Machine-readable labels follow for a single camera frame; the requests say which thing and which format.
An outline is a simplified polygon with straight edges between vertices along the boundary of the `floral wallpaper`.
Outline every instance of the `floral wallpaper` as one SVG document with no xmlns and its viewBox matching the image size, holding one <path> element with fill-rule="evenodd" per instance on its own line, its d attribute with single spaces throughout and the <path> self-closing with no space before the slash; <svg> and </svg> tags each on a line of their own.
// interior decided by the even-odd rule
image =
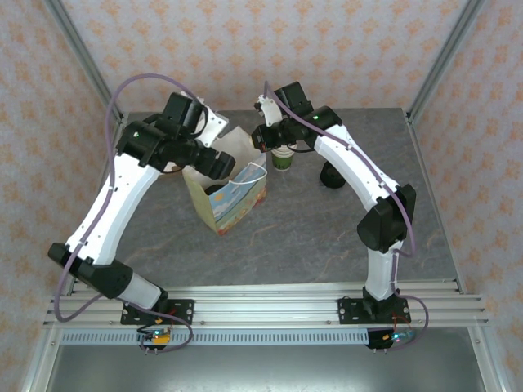
<svg viewBox="0 0 523 392">
<path fill-rule="evenodd" d="M 523 385 L 523 2 L 490 0 L 417 125 L 454 255 Z"/>
<path fill-rule="evenodd" d="M 65 0 L 113 90 L 172 76 L 218 109 L 251 109 L 265 79 L 300 80 L 318 105 L 403 107 L 466 0 Z M 139 82 L 128 111 L 161 110 L 170 86 Z"/>
<path fill-rule="evenodd" d="M 0 379 L 18 391 L 105 161 L 103 106 L 41 0 L 0 2 Z"/>
</svg>

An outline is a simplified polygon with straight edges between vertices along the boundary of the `green cup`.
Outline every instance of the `green cup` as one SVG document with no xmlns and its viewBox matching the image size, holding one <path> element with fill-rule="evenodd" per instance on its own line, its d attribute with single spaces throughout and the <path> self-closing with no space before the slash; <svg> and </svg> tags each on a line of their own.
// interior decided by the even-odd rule
<svg viewBox="0 0 523 392">
<path fill-rule="evenodd" d="M 294 151 L 291 151 L 286 146 L 282 146 L 278 149 L 273 149 L 271 155 L 275 169 L 279 172 L 286 172 L 293 162 Z"/>
</svg>

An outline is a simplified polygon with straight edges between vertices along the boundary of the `purple cable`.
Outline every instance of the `purple cable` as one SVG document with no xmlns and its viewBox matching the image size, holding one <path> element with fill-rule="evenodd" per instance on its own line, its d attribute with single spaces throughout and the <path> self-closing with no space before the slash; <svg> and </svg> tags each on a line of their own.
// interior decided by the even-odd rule
<svg viewBox="0 0 523 392">
<path fill-rule="evenodd" d="M 95 216 L 95 219 L 92 221 L 92 223 L 87 227 L 87 230 L 83 234 L 83 236 L 80 238 L 80 243 L 76 246 L 76 248 L 71 253 L 71 256 L 67 260 L 64 266 L 64 270 L 62 271 L 62 274 L 60 276 L 60 280 L 58 281 L 58 286 L 56 288 L 55 292 L 55 299 L 54 299 L 54 311 L 55 311 L 55 317 L 58 321 L 61 323 L 67 323 L 68 321 L 71 321 L 72 319 L 75 319 L 78 317 L 79 314 L 81 314 L 87 307 L 89 307 L 92 303 L 99 300 L 102 295 L 98 294 L 94 296 L 92 299 L 87 301 L 85 304 L 82 305 L 80 309 L 75 311 L 73 314 L 64 317 L 62 313 L 60 312 L 60 295 L 62 291 L 64 290 L 65 280 L 67 279 L 67 274 L 69 273 L 69 270 L 71 269 L 71 265 L 74 262 L 74 259 L 76 259 L 76 256 L 80 252 L 80 249 L 82 248 L 83 244 L 87 241 L 89 235 L 91 232 L 95 229 L 96 225 L 100 221 L 101 217 L 104 215 L 105 211 L 107 210 L 107 207 L 109 206 L 109 202 L 111 200 L 111 197 L 113 196 L 113 187 L 114 187 L 114 179 L 116 177 L 114 173 L 114 147 L 113 147 L 113 141 L 111 139 L 110 134 L 110 119 L 111 119 L 111 113 L 113 110 L 114 102 L 116 102 L 116 99 L 122 92 L 122 90 L 130 83 L 134 82 L 138 79 L 145 79 L 145 78 L 155 78 L 155 79 L 162 79 L 166 82 L 170 82 L 171 84 L 177 86 L 181 90 L 183 90 L 188 96 L 190 96 L 193 100 L 198 100 L 198 97 L 193 94 L 187 87 L 185 87 L 183 84 L 177 82 L 176 80 L 163 76 L 158 75 L 157 73 L 143 73 L 140 75 L 133 76 L 129 79 L 127 79 L 125 82 L 120 84 L 116 91 L 114 92 L 113 96 L 111 96 L 111 99 L 109 103 L 107 104 L 107 109 L 105 110 L 105 121 L 104 121 L 104 136 L 105 136 L 105 146 L 107 148 L 107 156 L 109 157 L 109 189 L 107 190 L 107 195 L 105 196 L 105 200 L 98 211 L 98 213 Z"/>
<path fill-rule="evenodd" d="M 173 345 L 173 346 L 169 347 L 168 349 L 166 348 L 166 349 L 163 349 L 163 350 L 160 350 L 160 351 L 155 351 L 156 354 L 168 353 L 170 351 L 179 350 L 179 349 L 185 347 L 186 345 L 188 345 L 190 343 L 190 341 L 193 340 L 193 337 L 194 337 L 193 328 L 184 319 L 181 319 L 179 317 L 173 316 L 171 314 L 154 312 L 153 310 L 148 310 L 148 309 L 142 308 L 141 306 L 139 306 L 137 304 L 129 303 L 129 305 L 132 306 L 133 308 L 137 308 L 138 310 L 140 310 L 140 311 L 142 311 L 144 313 L 152 314 L 153 316 L 158 316 L 158 317 L 161 317 L 162 319 L 166 318 L 166 319 L 170 319 L 172 321 L 176 321 L 178 323 L 182 323 L 189 330 L 189 337 L 186 339 L 186 341 L 184 341 L 183 343 L 180 343 L 179 345 Z M 149 352 L 149 349 L 144 345 L 144 340 L 147 337 L 153 336 L 153 334 L 154 334 L 153 332 L 145 334 L 140 339 L 140 348 L 142 349 L 142 351 L 145 351 L 146 354 Z"/>
<path fill-rule="evenodd" d="M 343 139 L 340 139 L 339 137 L 336 137 L 335 135 L 331 135 L 330 133 L 324 131 L 323 129 L 318 128 L 317 126 L 315 126 L 315 125 L 305 121 L 303 118 L 298 117 L 287 106 L 285 106 L 285 104 L 281 101 L 281 99 L 278 98 L 278 96 L 272 91 L 272 89 L 270 88 L 269 82 L 266 81 L 264 89 L 263 89 L 263 96 L 266 97 L 267 93 L 270 93 L 270 96 L 272 97 L 272 99 L 276 102 L 276 104 L 278 104 L 278 106 L 289 117 L 291 117 L 294 120 L 298 121 L 300 124 L 304 125 L 305 127 L 308 127 L 312 131 L 315 131 L 315 132 L 319 133 L 322 136 L 327 136 L 328 138 L 337 141 L 339 144 L 344 146 L 346 149 L 350 148 L 350 145 L 346 141 L 344 141 Z M 378 171 L 376 171 L 376 169 L 369 162 L 369 160 L 358 149 L 351 148 L 351 152 L 354 153 L 361 160 L 361 162 L 364 163 L 364 165 L 370 170 L 370 172 L 373 173 L 373 176 L 376 178 L 376 181 L 379 184 L 382 184 L 383 188 L 391 195 L 392 200 L 394 200 L 394 203 L 396 203 L 396 205 L 400 209 L 401 216 L 403 217 L 403 219 L 405 221 L 405 224 L 407 226 L 407 231 L 409 233 L 410 246 L 411 246 L 410 253 L 406 253 L 406 252 L 401 251 L 400 249 L 396 249 L 393 252 L 393 255 L 392 255 L 391 289 L 392 289 L 392 292 L 394 292 L 394 294 L 396 296 L 398 296 L 399 298 L 403 298 L 403 299 L 406 299 L 406 300 L 408 300 L 408 299 L 414 300 L 414 301 L 417 301 L 417 302 L 419 302 L 421 304 L 421 306 L 423 307 L 423 310 L 425 311 L 425 325 L 423 326 L 423 329 L 419 333 L 417 338 L 409 341 L 408 343 L 406 343 L 404 345 L 401 345 L 401 346 L 389 349 L 389 351 L 402 350 L 404 347 L 414 343 L 415 341 L 419 341 L 419 339 L 423 336 L 423 334 L 427 330 L 428 323 L 429 323 L 429 314 L 428 314 L 428 309 L 427 309 L 427 306 L 425 305 L 425 303 L 422 300 L 420 300 L 419 298 L 417 298 L 416 296 L 400 296 L 398 294 L 398 292 L 396 291 L 396 287 L 394 285 L 394 281 L 396 280 L 397 266 L 398 266 L 398 255 L 402 255 L 402 256 L 405 256 L 405 257 L 412 257 L 416 253 L 416 241 L 414 240 L 414 232 L 413 232 L 413 229 L 412 229 L 412 224 L 410 223 L 410 219 L 409 219 L 409 216 L 407 215 L 407 211 L 405 210 L 405 207 L 403 207 L 403 204 L 401 203 L 400 199 L 396 196 L 396 194 L 392 191 L 392 189 L 385 183 L 383 178 L 380 176 Z"/>
</svg>

